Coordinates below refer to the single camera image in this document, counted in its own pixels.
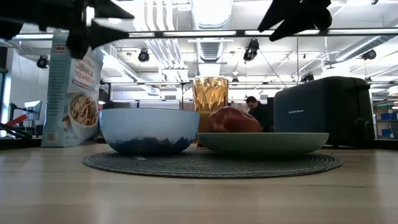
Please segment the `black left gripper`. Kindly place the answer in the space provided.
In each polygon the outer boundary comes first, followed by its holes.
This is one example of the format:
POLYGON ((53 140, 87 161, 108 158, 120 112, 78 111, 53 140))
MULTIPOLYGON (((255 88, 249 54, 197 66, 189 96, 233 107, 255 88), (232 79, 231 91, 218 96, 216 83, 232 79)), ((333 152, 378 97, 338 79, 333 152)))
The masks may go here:
POLYGON ((86 8, 93 5, 95 18, 134 19, 134 15, 125 11, 112 0, 73 0, 68 9, 69 34, 66 41, 70 56, 73 58, 83 59, 88 45, 95 49, 110 42, 129 38, 129 32, 102 26, 95 21, 88 29, 86 8))

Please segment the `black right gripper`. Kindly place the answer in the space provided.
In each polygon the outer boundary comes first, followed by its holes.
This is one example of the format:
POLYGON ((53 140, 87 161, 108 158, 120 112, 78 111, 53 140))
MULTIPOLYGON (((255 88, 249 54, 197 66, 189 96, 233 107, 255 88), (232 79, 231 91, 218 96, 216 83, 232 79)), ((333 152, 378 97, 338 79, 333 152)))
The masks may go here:
POLYGON ((269 37, 271 42, 283 39, 299 32, 318 29, 327 30, 332 24, 332 16, 328 10, 330 0, 273 0, 265 13, 257 30, 264 32, 286 19, 269 37))

